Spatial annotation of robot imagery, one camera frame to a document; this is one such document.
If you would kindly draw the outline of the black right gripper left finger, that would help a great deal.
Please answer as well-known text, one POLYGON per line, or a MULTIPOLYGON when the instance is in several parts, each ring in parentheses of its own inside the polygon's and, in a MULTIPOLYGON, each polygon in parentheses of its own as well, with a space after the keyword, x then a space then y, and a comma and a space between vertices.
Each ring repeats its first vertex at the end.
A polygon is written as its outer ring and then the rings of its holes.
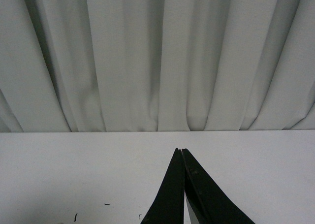
POLYGON ((143 218, 143 224, 182 224, 184 222, 185 166, 175 149, 157 195, 143 218))

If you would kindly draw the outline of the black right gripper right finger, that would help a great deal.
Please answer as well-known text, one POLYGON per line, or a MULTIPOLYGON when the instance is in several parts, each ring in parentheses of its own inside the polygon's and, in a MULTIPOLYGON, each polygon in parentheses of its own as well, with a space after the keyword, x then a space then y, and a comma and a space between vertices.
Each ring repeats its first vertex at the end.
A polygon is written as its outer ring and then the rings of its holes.
POLYGON ((182 149, 185 193, 200 224, 252 224, 216 184, 188 149, 182 149))

